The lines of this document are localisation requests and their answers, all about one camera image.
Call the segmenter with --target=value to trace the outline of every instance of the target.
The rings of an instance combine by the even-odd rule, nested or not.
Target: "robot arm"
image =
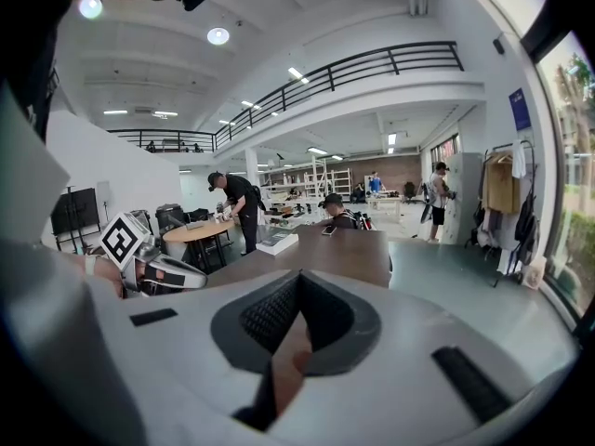
[[[122,273],[122,283],[131,291],[142,291],[144,282],[175,289],[200,289],[207,277],[202,271],[171,256],[162,254],[154,238],[129,213],[116,215],[101,233],[99,242]],[[137,263],[145,265],[144,277],[138,278]]]

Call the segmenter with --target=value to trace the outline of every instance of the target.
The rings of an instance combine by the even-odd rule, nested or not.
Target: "black slot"
[[[152,312],[144,312],[142,314],[130,316],[130,320],[135,327],[140,327],[141,325],[147,325],[148,323],[164,321],[165,319],[176,317],[177,315],[178,313],[172,308],[160,308],[159,310],[154,310]]]
[[[481,423],[505,412],[512,404],[460,348],[442,347],[431,356]]]

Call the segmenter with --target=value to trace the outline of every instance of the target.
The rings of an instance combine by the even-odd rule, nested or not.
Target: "white cabinet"
[[[446,172],[446,185],[456,191],[456,198],[449,200],[444,210],[444,227],[440,239],[445,244],[465,244],[475,228],[473,213],[479,203],[479,187],[483,170],[480,153],[456,153],[446,159],[450,168]]]

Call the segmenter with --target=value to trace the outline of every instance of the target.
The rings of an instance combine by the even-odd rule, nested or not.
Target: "white box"
[[[299,241],[299,237],[295,233],[277,232],[272,236],[257,243],[257,249],[269,255],[277,256],[284,249],[288,248]]]

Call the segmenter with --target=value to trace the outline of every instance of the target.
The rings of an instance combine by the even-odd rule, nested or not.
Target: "balcony railing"
[[[275,89],[251,108],[241,111],[215,134],[164,129],[108,132],[150,151],[213,152],[245,130],[318,94],[336,91],[342,85],[362,79],[392,77],[402,72],[427,69],[465,71],[456,53],[456,42],[430,41],[387,46],[340,59]]]
[[[191,130],[118,129],[108,130],[151,152],[214,152],[215,134]]]

